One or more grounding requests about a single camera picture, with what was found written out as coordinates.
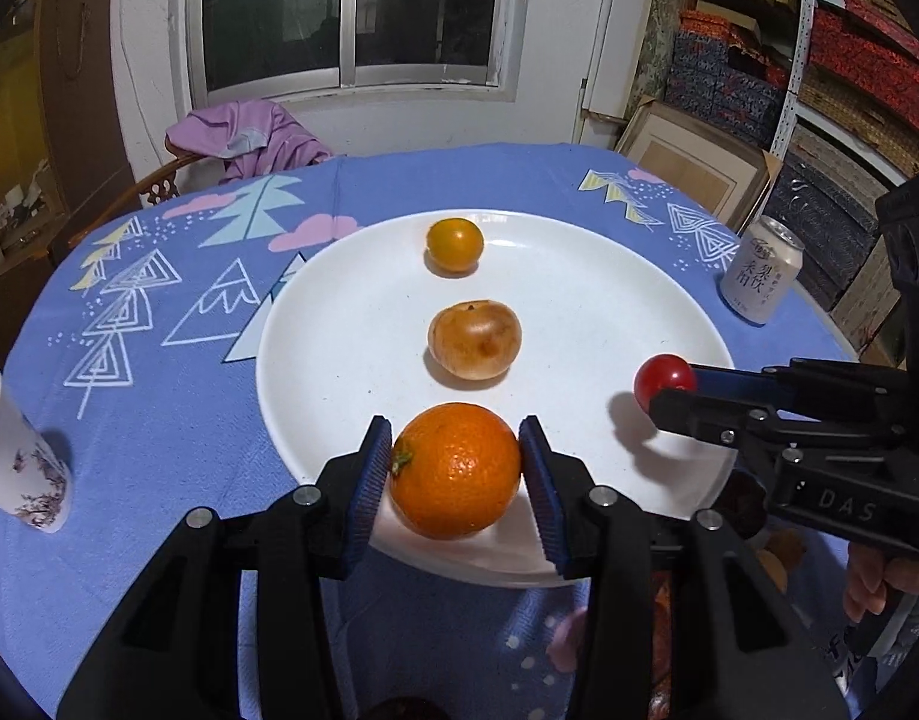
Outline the person right hand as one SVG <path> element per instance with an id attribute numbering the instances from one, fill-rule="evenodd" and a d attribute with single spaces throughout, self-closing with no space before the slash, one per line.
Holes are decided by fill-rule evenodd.
<path id="1" fill-rule="evenodd" d="M 843 609 L 852 622 L 866 613 L 881 614 L 887 590 L 919 596 L 919 559 L 892 557 L 864 544 L 848 544 Z"/>

